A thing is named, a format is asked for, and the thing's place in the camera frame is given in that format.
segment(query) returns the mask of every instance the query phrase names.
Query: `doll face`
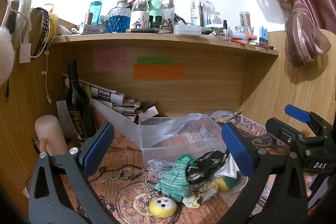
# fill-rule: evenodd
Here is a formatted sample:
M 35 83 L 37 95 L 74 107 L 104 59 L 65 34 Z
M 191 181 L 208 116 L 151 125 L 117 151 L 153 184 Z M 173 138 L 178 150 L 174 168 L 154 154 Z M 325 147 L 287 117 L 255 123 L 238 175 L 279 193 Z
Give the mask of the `doll face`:
M 155 200 L 155 205 L 157 207 L 162 207 L 162 209 L 166 209 L 166 210 L 176 208 L 176 203 L 170 198 L 166 198 L 164 196 L 157 198 Z

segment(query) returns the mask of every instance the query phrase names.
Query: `screw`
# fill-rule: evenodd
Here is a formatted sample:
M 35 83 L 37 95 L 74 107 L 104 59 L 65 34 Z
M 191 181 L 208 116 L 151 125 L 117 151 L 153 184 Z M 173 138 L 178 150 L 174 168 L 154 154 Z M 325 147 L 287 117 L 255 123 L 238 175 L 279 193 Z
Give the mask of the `screw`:
M 293 159 L 295 159 L 297 157 L 297 154 L 295 152 L 290 152 L 289 155 Z
M 265 154 L 267 153 L 267 151 L 266 151 L 265 148 L 259 148 L 259 149 L 258 149 L 258 153 L 259 153 L 260 155 L 265 155 Z
M 78 152 L 78 148 L 77 147 L 70 148 L 69 152 L 71 155 L 74 155 Z
M 40 158 L 43 159 L 47 155 L 47 152 L 43 151 L 40 153 Z

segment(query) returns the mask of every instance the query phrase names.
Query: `blue liquid bottle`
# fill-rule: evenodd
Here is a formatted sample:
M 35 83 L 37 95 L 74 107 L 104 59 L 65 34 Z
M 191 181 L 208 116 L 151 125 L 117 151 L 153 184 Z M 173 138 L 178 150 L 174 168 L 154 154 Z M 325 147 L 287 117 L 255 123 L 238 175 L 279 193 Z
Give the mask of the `blue liquid bottle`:
M 126 32 L 129 28 L 131 9 L 126 8 L 127 0 L 118 0 L 116 8 L 110 11 L 108 32 Z
M 91 2 L 90 13 L 93 13 L 91 25 L 98 24 L 103 0 Z

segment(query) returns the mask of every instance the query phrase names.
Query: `pink sticky note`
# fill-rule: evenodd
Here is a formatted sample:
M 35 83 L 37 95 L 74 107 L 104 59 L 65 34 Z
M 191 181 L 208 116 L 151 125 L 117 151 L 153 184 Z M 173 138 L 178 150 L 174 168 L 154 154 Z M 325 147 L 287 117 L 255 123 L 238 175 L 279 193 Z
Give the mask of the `pink sticky note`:
M 94 71 L 126 70 L 126 48 L 95 48 L 93 49 Z

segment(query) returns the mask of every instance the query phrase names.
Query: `white fluffy ball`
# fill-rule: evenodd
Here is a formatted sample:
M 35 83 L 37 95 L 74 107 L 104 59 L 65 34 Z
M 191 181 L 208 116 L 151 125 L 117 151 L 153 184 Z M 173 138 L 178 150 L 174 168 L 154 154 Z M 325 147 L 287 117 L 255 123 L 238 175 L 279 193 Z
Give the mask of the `white fluffy ball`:
M 11 40 L 8 29 L 0 27 L 0 86 L 7 81 L 14 65 L 15 51 Z

